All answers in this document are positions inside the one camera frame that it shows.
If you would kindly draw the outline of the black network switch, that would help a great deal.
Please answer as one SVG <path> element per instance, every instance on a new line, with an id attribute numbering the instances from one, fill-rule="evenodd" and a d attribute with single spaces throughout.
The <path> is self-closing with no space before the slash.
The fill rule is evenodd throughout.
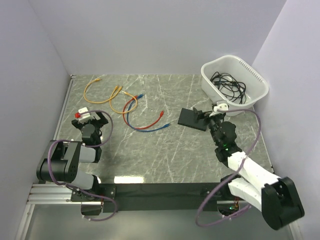
<path id="1" fill-rule="evenodd" d="M 207 124 L 196 124 L 196 119 L 193 110 L 182 108 L 177 121 L 178 125 L 188 127 L 195 130 L 200 130 L 205 132 L 207 130 Z"/>

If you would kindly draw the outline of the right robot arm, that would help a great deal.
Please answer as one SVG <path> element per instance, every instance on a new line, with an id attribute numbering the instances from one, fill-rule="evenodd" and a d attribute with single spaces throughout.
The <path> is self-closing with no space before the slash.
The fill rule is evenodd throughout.
<path id="1" fill-rule="evenodd" d="M 230 214 L 230 219 L 240 216 L 251 206 L 262 213 L 263 219 L 273 230 L 279 230 L 304 217 L 305 210 L 293 180 L 289 177 L 281 178 L 253 161 L 249 153 L 255 147 L 254 143 L 247 151 L 237 146 L 236 125 L 224 120 L 227 113 L 230 113 L 230 109 L 226 103 L 214 105 L 211 111 L 193 110 L 194 120 L 204 120 L 208 125 L 216 146 L 217 159 L 234 171 L 200 204 L 195 217 L 196 225 L 204 227 L 204 224 L 199 222 L 200 214 L 219 190 L 226 200 L 238 197 L 248 203 Z"/>

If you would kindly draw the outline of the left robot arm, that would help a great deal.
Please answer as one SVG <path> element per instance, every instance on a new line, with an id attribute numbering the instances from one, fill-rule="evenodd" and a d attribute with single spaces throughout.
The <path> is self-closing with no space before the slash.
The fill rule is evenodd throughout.
<path id="1" fill-rule="evenodd" d="M 58 139 L 47 145 L 36 169 L 39 181 L 67 187 L 89 201 L 103 199 L 98 177 L 78 169 L 79 163 L 98 163 L 104 144 L 111 138 L 114 123 L 103 110 L 80 109 L 71 124 L 81 141 Z"/>

